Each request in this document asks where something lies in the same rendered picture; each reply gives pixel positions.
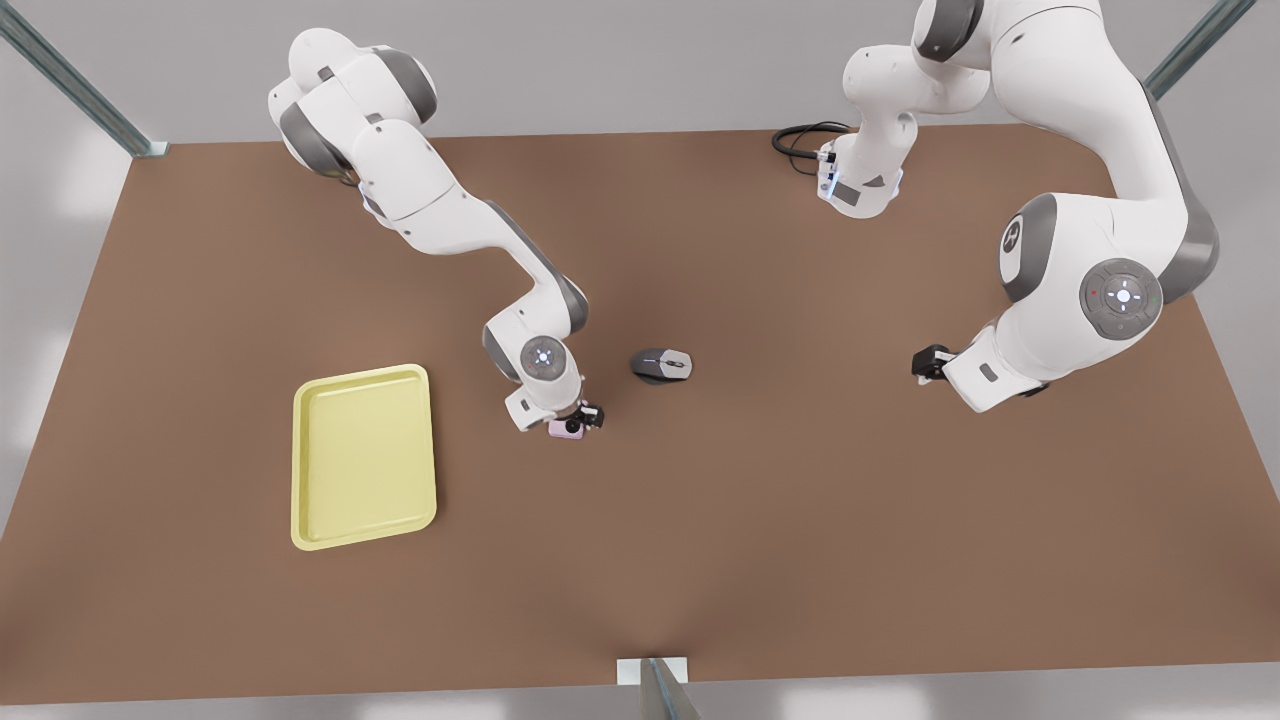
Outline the grey computer mouse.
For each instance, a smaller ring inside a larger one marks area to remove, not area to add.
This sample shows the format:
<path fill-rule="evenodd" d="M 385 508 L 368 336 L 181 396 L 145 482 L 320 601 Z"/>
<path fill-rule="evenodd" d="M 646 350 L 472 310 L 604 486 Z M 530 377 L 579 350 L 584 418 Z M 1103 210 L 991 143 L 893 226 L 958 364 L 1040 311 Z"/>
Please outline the grey computer mouse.
<path fill-rule="evenodd" d="M 630 359 L 635 377 L 650 386 L 686 380 L 692 372 L 692 359 L 673 348 L 644 348 Z"/>

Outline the yellow rectangular tray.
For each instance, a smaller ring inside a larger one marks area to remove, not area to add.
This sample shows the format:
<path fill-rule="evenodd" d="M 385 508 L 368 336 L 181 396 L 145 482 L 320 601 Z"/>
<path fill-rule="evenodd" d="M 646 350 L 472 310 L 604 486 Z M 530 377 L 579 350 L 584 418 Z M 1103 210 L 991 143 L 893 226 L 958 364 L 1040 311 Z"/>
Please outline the yellow rectangular tray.
<path fill-rule="evenodd" d="M 293 400 L 291 461 L 298 550 L 430 525 L 438 501 L 426 370 L 401 364 L 303 383 Z"/>

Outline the silver frame post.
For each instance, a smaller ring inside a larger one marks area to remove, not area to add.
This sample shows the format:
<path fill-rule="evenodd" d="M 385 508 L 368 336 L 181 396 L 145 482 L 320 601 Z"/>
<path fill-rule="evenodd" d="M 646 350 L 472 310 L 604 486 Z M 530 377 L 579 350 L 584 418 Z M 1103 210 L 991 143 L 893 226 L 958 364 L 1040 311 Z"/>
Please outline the silver frame post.
<path fill-rule="evenodd" d="M 641 720 L 703 720 L 686 692 L 687 682 L 684 656 L 616 661 L 616 684 L 639 688 Z"/>
<path fill-rule="evenodd" d="M 170 143 L 152 141 L 142 133 L 9 0 L 0 0 L 0 37 L 131 158 L 163 158 L 168 154 Z"/>
<path fill-rule="evenodd" d="M 1143 81 L 1155 100 L 1162 99 L 1256 4 L 1257 0 L 1216 0 Z"/>

